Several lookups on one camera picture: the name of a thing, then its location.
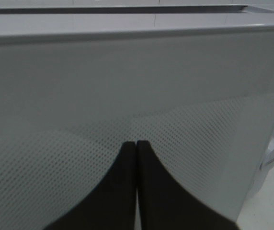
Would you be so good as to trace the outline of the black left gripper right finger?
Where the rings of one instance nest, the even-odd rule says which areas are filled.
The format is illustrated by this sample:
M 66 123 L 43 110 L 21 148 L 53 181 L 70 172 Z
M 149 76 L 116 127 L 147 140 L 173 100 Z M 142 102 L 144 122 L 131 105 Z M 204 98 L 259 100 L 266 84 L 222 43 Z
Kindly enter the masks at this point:
M 138 204 L 143 230 L 237 230 L 237 224 L 187 192 L 151 144 L 137 142 Z

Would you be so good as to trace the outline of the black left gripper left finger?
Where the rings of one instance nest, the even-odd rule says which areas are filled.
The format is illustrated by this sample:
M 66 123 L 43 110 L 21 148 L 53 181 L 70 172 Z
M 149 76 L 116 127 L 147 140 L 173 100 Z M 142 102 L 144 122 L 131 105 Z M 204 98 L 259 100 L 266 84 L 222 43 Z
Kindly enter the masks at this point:
M 136 216 L 137 153 L 125 142 L 104 178 L 47 230 L 133 230 Z

